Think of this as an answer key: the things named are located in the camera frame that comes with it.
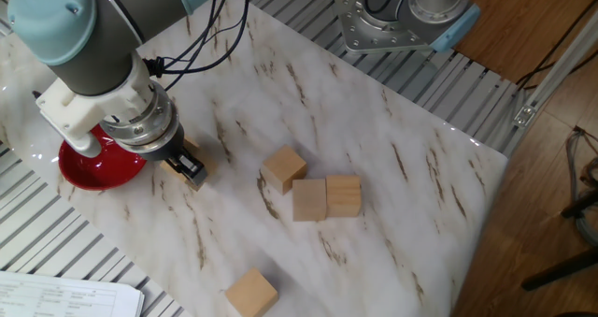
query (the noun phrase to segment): paper sheet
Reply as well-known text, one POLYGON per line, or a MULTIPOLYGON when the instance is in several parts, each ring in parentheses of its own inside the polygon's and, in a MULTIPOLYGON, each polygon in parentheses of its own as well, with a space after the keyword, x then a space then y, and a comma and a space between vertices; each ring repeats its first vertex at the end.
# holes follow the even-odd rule
POLYGON ((0 317, 137 317, 142 304, 125 284, 0 272, 0 317))

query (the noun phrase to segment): wooden floor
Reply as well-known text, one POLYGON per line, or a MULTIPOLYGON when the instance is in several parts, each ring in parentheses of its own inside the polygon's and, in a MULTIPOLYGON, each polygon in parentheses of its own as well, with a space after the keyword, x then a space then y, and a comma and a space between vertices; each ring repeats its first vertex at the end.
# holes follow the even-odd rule
MULTIPOLYGON (((570 199, 565 140, 575 125, 598 136, 597 73, 593 61, 571 75, 515 151, 453 316, 598 312, 598 267, 530 293, 520 288, 528 276, 589 248, 560 211, 570 199)), ((580 140, 577 171, 596 155, 580 140)), ((589 217, 598 223, 596 213, 589 217)))
POLYGON ((592 0, 473 0, 482 14, 457 46, 506 79, 532 71, 592 0))

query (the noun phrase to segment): metal bracket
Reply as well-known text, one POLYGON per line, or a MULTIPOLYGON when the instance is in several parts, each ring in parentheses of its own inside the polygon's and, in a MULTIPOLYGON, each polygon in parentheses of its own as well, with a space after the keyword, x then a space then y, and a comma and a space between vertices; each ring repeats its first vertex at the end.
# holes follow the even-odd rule
POLYGON ((525 105, 521 107, 520 111, 517 113, 515 119, 513 120, 513 125, 519 128, 527 127, 536 113, 537 110, 532 106, 525 105))

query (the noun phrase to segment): black chair leg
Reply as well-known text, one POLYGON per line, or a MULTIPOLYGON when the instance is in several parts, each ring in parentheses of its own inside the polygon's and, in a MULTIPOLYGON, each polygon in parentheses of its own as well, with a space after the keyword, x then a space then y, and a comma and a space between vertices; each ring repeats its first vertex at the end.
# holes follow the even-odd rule
POLYGON ((598 248, 592 248, 556 266, 530 276, 523 281, 521 287, 526 291, 532 291, 595 264, 598 264, 598 248))

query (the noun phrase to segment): metal mounting plate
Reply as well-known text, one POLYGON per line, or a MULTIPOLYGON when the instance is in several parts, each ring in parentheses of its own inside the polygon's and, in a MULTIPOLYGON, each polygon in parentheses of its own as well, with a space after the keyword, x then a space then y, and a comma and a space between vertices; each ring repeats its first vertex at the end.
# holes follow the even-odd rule
MULTIPOLYGON (((401 1, 393 0, 378 16, 396 17, 401 1)), ((430 49, 399 21, 383 21, 366 13, 363 0, 335 0, 335 13, 341 22, 348 51, 369 54, 430 49)))

